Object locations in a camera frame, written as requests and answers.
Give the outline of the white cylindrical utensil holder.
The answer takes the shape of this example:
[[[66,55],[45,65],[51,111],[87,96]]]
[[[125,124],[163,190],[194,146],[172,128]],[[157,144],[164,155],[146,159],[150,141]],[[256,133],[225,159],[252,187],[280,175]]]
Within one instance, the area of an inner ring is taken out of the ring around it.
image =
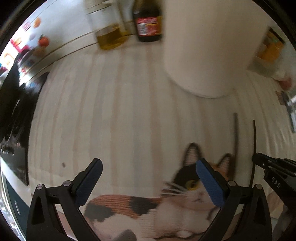
[[[269,20],[253,1],[165,1],[168,77],[197,96],[227,95],[241,82]]]

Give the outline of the striped cat placemat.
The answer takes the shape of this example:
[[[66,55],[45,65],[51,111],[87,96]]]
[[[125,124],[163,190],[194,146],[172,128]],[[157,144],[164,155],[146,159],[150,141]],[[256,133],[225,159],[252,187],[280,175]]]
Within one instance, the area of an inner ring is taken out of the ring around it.
[[[60,186],[100,159],[102,174],[79,207],[99,240],[200,240],[220,208],[196,162],[205,159],[226,181],[249,187],[253,120],[256,153],[295,161],[295,129],[279,81],[247,69],[227,95],[200,97],[168,77],[163,53],[159,43],[90,46],[40,73],[49,75],[29,137],[32,197],[37,185]],[[266,195],[272,240],[295,240],[295,212],[264,171],[255,166],[253,187]]]

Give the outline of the dark soy sauce bottle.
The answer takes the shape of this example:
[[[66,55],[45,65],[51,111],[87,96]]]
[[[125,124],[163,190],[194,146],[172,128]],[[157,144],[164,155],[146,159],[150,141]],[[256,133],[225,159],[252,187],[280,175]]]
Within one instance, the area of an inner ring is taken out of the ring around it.
[[[162,38],[162,13],[157,1],[134,1],[132,17],[140,42],[155,42]]]

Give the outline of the orange fruit magnet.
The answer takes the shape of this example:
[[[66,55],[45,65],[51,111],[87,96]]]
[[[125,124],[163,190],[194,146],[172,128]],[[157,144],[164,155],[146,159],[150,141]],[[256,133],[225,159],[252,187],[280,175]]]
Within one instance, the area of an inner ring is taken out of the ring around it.
[[[38,46],[47,48],[50,44],[50,39],[47,36],[41,35],[38,39]]]

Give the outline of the black gas stove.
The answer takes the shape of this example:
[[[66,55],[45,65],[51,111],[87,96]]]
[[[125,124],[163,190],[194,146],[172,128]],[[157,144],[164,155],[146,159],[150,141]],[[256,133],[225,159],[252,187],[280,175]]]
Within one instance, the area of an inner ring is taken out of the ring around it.
[[[1,77],[1,157],[29,185],[28,150],[34,112],[49,73],[20,84],[16,65]]]

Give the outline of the dark brown chopstick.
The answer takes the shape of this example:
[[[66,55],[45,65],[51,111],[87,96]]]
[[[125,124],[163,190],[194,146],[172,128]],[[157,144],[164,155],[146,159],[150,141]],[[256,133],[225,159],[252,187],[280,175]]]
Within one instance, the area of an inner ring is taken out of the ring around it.
[[[237,154],[239,148],[239,123],[238,123],[238,113],[234,113],[234,149],[233,149],[233,163],[232,163],[232,178],[235,177],[235,168],[237,163]]]

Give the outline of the black chopstick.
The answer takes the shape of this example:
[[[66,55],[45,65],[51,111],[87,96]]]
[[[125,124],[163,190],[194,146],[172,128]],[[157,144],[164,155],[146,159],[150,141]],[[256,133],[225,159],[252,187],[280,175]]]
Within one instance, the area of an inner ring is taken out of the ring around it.
[[[251,157],[252,161],[252,168],[251,168],[251,176],[250,176],[250,181],[249,181],[249,187],[253,187],[253,181],[254,181],[254,175],[255,175],[255,163],[253,162],[253,156],[256,154],[256,149],[257,149],[257,140],[256,140],[256,122],[255,120],[252,121],[253,123],[253,154]]]

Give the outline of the glass oil dispenser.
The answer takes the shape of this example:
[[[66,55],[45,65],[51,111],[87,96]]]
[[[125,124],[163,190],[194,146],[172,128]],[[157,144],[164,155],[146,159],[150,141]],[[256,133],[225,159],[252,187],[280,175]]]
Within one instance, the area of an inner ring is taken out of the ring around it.
[[[127,29],[118,1],[87,0],[84,7],[100,49],[111,50],[126,42]]]

